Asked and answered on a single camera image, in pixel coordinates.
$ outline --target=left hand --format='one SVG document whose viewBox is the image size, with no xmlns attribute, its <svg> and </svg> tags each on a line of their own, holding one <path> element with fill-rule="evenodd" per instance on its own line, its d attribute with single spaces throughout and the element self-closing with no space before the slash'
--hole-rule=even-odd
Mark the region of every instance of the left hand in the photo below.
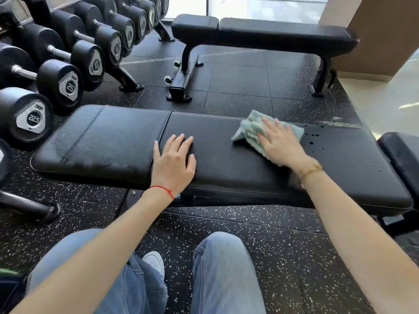
<svg viewBox="0 0 419 314">
<path fill-rule="evenodd" d="M 160 185 L 172 191 L 173 196 L 181 193 L 192 181 L 195 175 L 196 159 L 189 155 L 186 166 L 186 155 L 192 144 L 193 137 L 184 141 L 185 135 L 172 135 L 167 140 L 163 153 L 160 154 L 158 142 L 154 141 L 153 172 L 151 186 Z"/>
</svg>

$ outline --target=jeans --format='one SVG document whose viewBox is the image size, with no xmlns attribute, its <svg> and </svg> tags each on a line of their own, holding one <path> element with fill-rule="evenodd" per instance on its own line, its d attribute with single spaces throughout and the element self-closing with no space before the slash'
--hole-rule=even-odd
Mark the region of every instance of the jeans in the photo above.
<svg viewBox="0 0 419 314">
<path fill-rule="evenodd" d="M 75 232 L 57 243 L 32 271 L 28 293 L 101 229 Z M 195 249 L 192 314 L 266 313 L 252 260 L 243 242 L 214 232 Z M 95 314 L 162 314 L 168 298 L 163 276 L 132 254 Z"/>
</svg>

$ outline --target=microfiber cloth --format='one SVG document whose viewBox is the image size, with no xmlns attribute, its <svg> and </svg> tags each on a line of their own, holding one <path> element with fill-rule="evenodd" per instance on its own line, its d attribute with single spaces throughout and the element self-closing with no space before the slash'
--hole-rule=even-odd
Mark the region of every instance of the microfiber cloth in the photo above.
<svg viewBox="0 0 419 314">
<path fill-rule="evenodd" d="M 269 158 L 269 156 L 266 154 L 265 150 L 261 146 L 261 144 L 259 142 L 259 138 L 257 136 L 258 133 L 261 133 L 266 138 L 268 138 L 268 136 L 266 135 L 266 133 L 263 129 L 263 126 L 265 124 L 262 121 L 262 117 L 265 117 L 266 119 L 268 119 L 272 123 L 275 123 L 275 121 L 272 117 L 264 115 L 263 113 L 261 113 L 259 111 L 252 110 L 252 112 L 247 117 L 247 119 L 241 121 L 240 127 L 238 128 L 237 132 L 235 133 L 235 135 L 231 139 L 233 141 L 246 139 L 247 143 L 249 143 L 252 147 L 254 147 L 254 149 L 257 152 L 259 152 L 265 158 L 267 158 L 268 160 L 271 161 L 271 159 Z M 298 141 L 301 140 L 301 138 L 304 134 L 304 129 L 303 128 L 300 128 L 300 127 L 295 126 L 293 124 L 289 124 L 289 123 L 284 122 L 284 121 L 281 121 L 281 124 L 283 126 L 290 125 L 291 128 L 292 128 L 292 131 L 295 134 L 295 136 L 297 137 Z"/>
</svg>

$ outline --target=adjustable bench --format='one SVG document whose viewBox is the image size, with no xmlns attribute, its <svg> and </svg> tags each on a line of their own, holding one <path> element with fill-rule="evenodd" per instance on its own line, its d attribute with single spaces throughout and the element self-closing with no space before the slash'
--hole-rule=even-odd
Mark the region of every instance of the adjustable bench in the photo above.
<svg viewBox="0 0 419 314">
<path fill-rule="evenodd" d="M 172 22 L 175 38 L 186 44 L 181 66 L 169 88 L 169 100 L 187 101 L 189 81 L 198 63 L 198 56 L 190 61 L 192 49 L 198 45 L 220 45 L 316 54 L 321 64 L 310 84 L 314 96 L 323 96 L 323 87 L 331 70 L 333 57 L 348 54 L 359 39 L 344 27 L 273 22 L 181 14 Z M 329 87 L 336 79 L 332 72 Z"/>
<path fill-rule="evenodd" d="M 31 166 L 49 179 L 145 190 L 153 141 L 193 136 L 196 175 L 182 194 L 228 203 L 313 207 L 290 183 L 291 171 L 263 158 L 245 141 L 232 142 L 240 118 L 85 105 L 34 153 Z M 410 210 L 412 198 L 372 137 L 362 129 L 302 125 L 301 144 L 368 213 Z"/>
</svg>

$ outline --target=white sneaker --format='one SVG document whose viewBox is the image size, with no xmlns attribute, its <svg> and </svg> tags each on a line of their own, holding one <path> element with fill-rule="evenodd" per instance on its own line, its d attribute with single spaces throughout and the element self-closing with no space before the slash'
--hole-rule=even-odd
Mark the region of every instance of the white sneaker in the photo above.
<svg viewBox="0 0 419 314">
<path fill-rule="evenodd" d="M 143 260 L 160 272 L 164 278 L 164 262 L 160 253 L 151 251 L 143 257 Z"/>
</svg>

